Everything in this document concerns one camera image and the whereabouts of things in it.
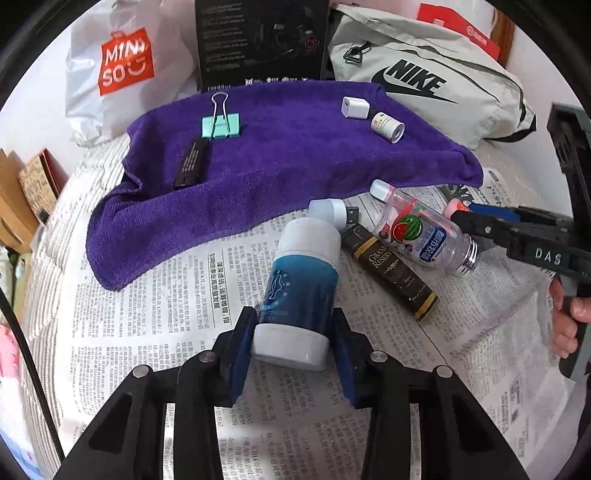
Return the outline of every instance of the grey bag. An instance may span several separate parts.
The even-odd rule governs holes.
[[[535,131],[519,79],[463,35],[438,25],[333,5],[336,80],[374,82],[452,140],[513,142]]]

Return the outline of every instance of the black cable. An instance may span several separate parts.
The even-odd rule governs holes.
[[[31,380],[33,381],[33,387],[35,388],[35,393],[37,394],[37,399],[39,400],[39,405],[41,406],[41,412],[43,413],[43,418],[45,419],[45,423],[47,424],[47,428],[49,429],[49,435],[51,436],[51,441],[53,442],[53,446],[56,448],[57,456],[60,458],[60,462],[64,461],[64,450],[61,448],[60,438],[57,435],[57,428],[56,424],[53,422],[53,417],[51,416],[51,411],[49,410],[49,403],[47,403],[47,397],[45,396],[45,392],[43,391],[43,386],[41,385],[41,380],[39,379],[39,373],[37,372],[37,367],[35,366],[35,362],[33,361],[33,356],[31,355],[31,351],[29,350],[29,346],[27,344],[27,339],[25,338],[24,333],[22,332],[21,325],[18,323],[17,316],[14,315],[14,311],[6,298],[6,295],[0,288],[0,310],[6,317],[10,328],[14,334],[14,338],[17,340],[18,347],[21,349],[22,359],[25,361],[25,365],[27,366],[27,370],[31,375]]]

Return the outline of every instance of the black box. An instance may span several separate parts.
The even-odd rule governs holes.
[[[200,87],[319,79],[328,0],[196,0]]]

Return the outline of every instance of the red box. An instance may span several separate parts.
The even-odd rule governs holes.
[[[449,7],[421,4],[418,9],[417,20],[440,25],[461,33],[495,60],[499,58],[501,49],[468,20]]]

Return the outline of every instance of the cardboard box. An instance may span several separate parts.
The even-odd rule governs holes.
[[[30,252],[39,222],[22,192],[18,172],[22,164],[16,155],[0,150],[0,241],[24,254]]]
[[[196,0],[200,87],[319,79],[328,0]]]
[[[18,173],[18,181],[37,219],[45,222],[53,213],[67,177],[47,150],[42,151]]]
[[[421,4],[418,9],[417,20],[446,27],[461,33],[495,60],[499,58],[501,49],[490,38],[484,35],[484,33],[451,8]]]

